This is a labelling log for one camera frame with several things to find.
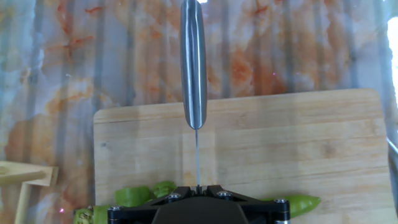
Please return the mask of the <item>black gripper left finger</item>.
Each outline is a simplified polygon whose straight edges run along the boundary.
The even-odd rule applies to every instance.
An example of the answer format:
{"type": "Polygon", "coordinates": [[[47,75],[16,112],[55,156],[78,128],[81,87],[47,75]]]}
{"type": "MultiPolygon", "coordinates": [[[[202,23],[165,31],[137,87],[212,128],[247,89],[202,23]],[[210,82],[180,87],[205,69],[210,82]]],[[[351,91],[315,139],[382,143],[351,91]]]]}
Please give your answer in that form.
{"type": "Polygon", "coordinates": [[[159,217],[160,209],[164,206],[197,196],[197,187],[177,187],[173,192],[150,200],[138,207],[110,207],[108,208],[108,224],[128,224],[128,223],[151,223],[166,224],[172,223],[172,218],[177,215],[168,214],[159,217]]]}

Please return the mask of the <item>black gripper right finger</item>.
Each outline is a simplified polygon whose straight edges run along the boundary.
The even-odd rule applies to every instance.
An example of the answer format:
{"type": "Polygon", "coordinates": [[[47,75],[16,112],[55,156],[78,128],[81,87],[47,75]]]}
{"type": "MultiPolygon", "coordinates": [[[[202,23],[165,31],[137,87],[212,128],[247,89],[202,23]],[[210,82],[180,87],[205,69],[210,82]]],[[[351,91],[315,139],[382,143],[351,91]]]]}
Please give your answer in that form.
{"type": "Polygon", "coordinates": [[[290,223],[290,201],[286,198],[259,200],[232,192],[219,185],[199,187],[199,196],[210,199],[200,212],[208,223],[290,223]]]}

